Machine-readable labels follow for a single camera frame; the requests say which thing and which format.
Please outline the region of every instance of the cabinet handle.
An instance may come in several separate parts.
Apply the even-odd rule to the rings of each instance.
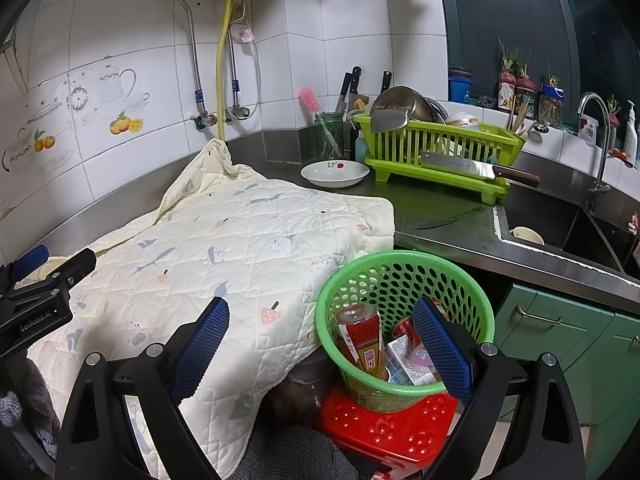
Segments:
[[[544,321],[546,323],[551,323],[554,326],[555,325],[559,325],[560,323],[562,323],[562,318],[554,320],[554,319],[547,319],[546,317],[535,316],[534,314],[528,314],[527,312],[522,310],[519,305],[516,305],[516,312],[518,314],[520,314],[520,316],[522,316],[522,317],[529,317],[531,319],[537,319],[538,321]]]

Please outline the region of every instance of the white quilt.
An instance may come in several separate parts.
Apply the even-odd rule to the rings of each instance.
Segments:
[[[107,234],[91,276],[72,289],[73,321],[29,350],[62,420],[84,357],[138,355],[194,321],[214,296],[230,325],[195,396],[180,406],[222,478],[235,471],[264,394],[318,347],[318,292],[342,264],[393,247],[392,205],[267,180],[233,166],[212,140],[160,207]],[[52,258],[39,275],[60,264]],[[138,443],[167,478],[137,399],[127,399]]]

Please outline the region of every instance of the screw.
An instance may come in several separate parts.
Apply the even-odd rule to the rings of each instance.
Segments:
[[[558,359],[556,359],[555,355],[546,353],[542,355],[542,362],[548,366],[555,366]]]
[[[480,345],[480,351],[484,355],[488,355],[489,357],[491,357],[498,353],[498,347],[493,343],[482,343]]]
[[[162,345],[153,343],[146,348],[146,354],[149,357],[158,357],[162,353]]]
[[[89,365],[89,366],[94,366],[95,364],[97,364],[97,362],[100,360],[100,354],[94,352],[92,354],[89,354],[86,357],[85,362]]]

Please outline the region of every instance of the green plastic basket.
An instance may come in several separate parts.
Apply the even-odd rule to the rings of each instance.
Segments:
[[[378,182],[386,182],[391,173],[420,178],[478,191],[482,195],[482,202],[490,206],[494,206],[509,190],[509,183],[503,178],[486,182],[444,170],[423,168],[420,154],[443,153],[510,166],[525,142],[513,132],[492,124],[480,124],[478,131],[446,124],[409,121],[400,130],[372,134],[371,117],[360,114],[353,120],[360,124],[364,133],[370,153],[365,163],[376,170]]]
[[[425,386],[392,384],[364,373],[342,355],[336,310],[357,303],[374,304],[382,316],[383,336],[414,310],[422,296],[440,300],[449,319],[463,325],[478,342],[494,339],[494,313],[476,281],[455,264],[417,251],[383,251],[362,256],[339,269],[318,295],[316,330],[338,365],[351,398],[372,412],[393,413],[424,397],[445,391],[442,382]]]

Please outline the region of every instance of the fruit decal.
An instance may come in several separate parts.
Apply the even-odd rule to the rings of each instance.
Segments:
[[[276,301],[271,308],[264,307],[261,312],[262,324],[270,325],[280,317],[280,312],[276,311],[276,307],[280,304]]]
[[[42,150],[50,150],[56,143],[55,137],[45,137],[45,130],[39,130],[36,128],[36,133],[33,135],[33,149],[36,150],[37,153]]]
[[[109,131],[113,135],[119,135],[121,133],[129,130],[132,134],[138,133],[143,126],[142,119],[130,119],[128,118],[124,111],[120,112],[120,115],[115,118],[115,120],[111,121],[109,125]]]

